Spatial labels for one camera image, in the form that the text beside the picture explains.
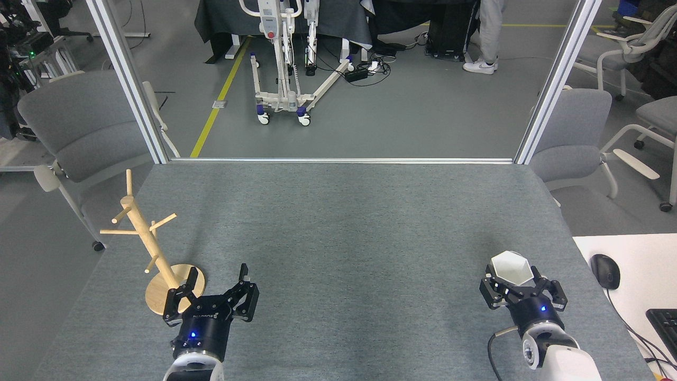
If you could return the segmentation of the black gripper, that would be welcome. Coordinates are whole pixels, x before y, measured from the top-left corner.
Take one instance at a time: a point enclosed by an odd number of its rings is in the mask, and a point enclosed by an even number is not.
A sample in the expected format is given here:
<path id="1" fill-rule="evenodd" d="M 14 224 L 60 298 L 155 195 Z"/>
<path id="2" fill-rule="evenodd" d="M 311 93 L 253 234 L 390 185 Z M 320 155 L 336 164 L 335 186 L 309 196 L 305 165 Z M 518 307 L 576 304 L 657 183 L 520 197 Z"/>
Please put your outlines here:
<path id="1" fill-rule="evenodd" d="M 549 280 L 543 276 L 536 266 L 531 266 L 534 287 L 528 298 L 520 301 L 522 292 L 517 285 L 500 279 L 490 273 L 484 275 L 480 282 L 480 292 L 488 307 L 492 310 L 506 306 L 514 324 L 518 327 L 518 335 L 523 337 L 532 325 L 542 322 L 551 322 L 562 330 L 565 328 L 557 311 L 565 311 L 568 299 L 558 280 Z M 541 296 L 547 291 L 551 300 Z"/>
<path id="2" fill-rule="evenodd" d="M 247 264 L 241 264 L 239 282 L 228 289 L 225 296 L 198 298 L 193 292 L 198 269 L 191 266 L 186 282 L 168 290 L 163 321 L 169 327 L 181 323 L 180 301 L 184 297 L 189 300 L 179 335 L 172 341 L 174 359 L 185 353 L 203 353 L 224 362 L 233 316 L 251 322 L 257 306 L 259 289 L 256 283 L 251 282 L 248 273 Z"/>

